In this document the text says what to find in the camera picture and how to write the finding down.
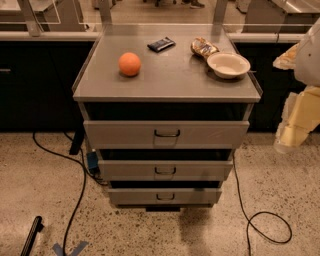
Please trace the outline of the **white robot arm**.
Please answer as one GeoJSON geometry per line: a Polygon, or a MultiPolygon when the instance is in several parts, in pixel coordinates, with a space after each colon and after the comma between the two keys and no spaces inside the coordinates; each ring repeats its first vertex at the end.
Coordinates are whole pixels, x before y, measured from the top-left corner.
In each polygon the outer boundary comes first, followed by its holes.
{"type": "Polygon", "coordinates": [[[273,66],[293,69],[295,79],[306,85],[302,92],[289,94],[275,135],[275,150],[289,153],[320,124],[320,19],[273,66]]]}

